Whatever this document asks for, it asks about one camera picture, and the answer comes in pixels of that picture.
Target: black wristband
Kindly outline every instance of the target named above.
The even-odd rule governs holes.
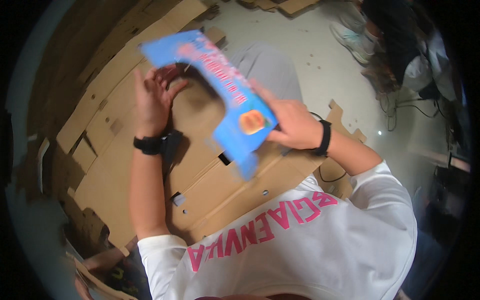
[[[320,146],[318,148],[312,149],[312,151],[315,153],[315,155],[326,156],[328,146],[330,145],[330,138],[332,136],[332,131],[330,128],[330,125],[332,125],[332,123],[325,120],[321,120],[320,123],[324,126],[324,136],[322,138]]]

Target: white t-shirt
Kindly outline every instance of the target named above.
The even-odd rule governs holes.
[[[173,235],[140,240],[153,299],[393,299],[415,255],[410,196],[385,162],[351,183],[342,201],[310,176],[190,247]]]

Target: white shoe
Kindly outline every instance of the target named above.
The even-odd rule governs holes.
[[[339,16],[343,26],[358,34],[362,34],[367,21],[353,2],[346,3],[345,7],[345,12]]]
[[[358,33],[335,22],[330,24],[330,31],[335,39],[345,46],[359,63],[367,64],[370,61],[373,53],[369,54],[363,49]]]

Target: hand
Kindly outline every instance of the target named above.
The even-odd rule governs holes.
[[[295,149],[313,149],[320,146],[323,125],[315,120],[307,107],[298,100],[280,100],[269,90],[251,80],[255,92],[275,114],[280,130],[272,130],[267,140]]]
[[[178,74],[175,66],[151,68],[145,79],[139,69],[133,72],[138,113],[136,137],[158,136],[167,125],[173,98],[188,81],[182,80],[167,90],[169,82]]]
[[[80,278],[78,274],[75,274],[75,288],[82,300],[94,300],[88,291],[88,286]]]

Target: black cable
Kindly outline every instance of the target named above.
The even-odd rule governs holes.
[[[317,117],[317,118],[319,118],[320,120],[323,120],[323,118],[322,118],[322,117],[320,117],[319,115],[317,115],[316,113],[314,113],[314,112],[311,112],[311,111],[309,111],[309,113],[311,113],[312,115],[316,116],[316,117]]]
[[[345,175],[347,174],[347,172],[345,171],[345,173],[343,173],[342,176],[338,177],[337,179],[334,179],[334,180],[325,180],[323,177],[322,177],[322,165],[320,165],[318,167],[318,174],[320,174],[320,179],[323,181],[323,182],[327,182],[327,183],[331,183],[331,182],[334,182],[334,181],[337,181],[337,180],[340,180],[342,178],[345,177]]]
[[[390,98],[388,97],[388,95],[385,95],[386,98],[387,98],[387,101],[388,103],[390,103]],[[405,100],[405,101],[401,101],[400,103],[407,103],[407,102],[415,102],[415,101],[425,101],[425,100],[429,100],[429,99],[424,99],[424,98],[417,98],[417,99],[411,99],[411,100]],[[398,108],[406,108],[406,107],[414,107],[416,108],[419,112],[421,112],[425,117],[427,118],[430,118],[430,119],[433,119],[435,118],[439,113],[442,115],[442,117],[445,117],[445,115],[442,113],[442,111],[440,110],[440,104],[438,103],[438,100],[437,99],[432,99],[433,100],[433,106],[434,107],[437,107],[437,111],[433,113],[433,115],[429,116],[427,115],[425,112],[423,112],[418,106],[416,105],[413,105],[413,104],[406,104],[406,105],[398,105],[398,101],[395,101],[395,107],[393,108],[393,114],[390,116],[388,115],[388,107],[387,107],[387,110],[384,109],[383,105],[382,105],[382,99],[380,99],[380,108],[383,110],[383,112],[387,115],[387,130],[389,132],[392,132],[393,130],[395,130],[396,128],[396,110]],[[391,119],[394,119],[395,122],[394,122],[394,125],[393,125],[393,128],[390,128],[390,120]]]
[[[438,112],[439,112],[439,110],[438,110],[438,108],[437,108],[437,111],[434,112],[433,115],[429,116],[429,115],[427,115],[426,113],[424,113],[420,108],[418,108],[418,106],[415,106],[415,105],[413,105],[413,104],[397,106],[396,108],[408,108],[408,107],[412,107],[412,108],[418,109],[419,112],[421,112],[425,117],[430,118],[430,119],[435,118],[435,117],[438,115]]]

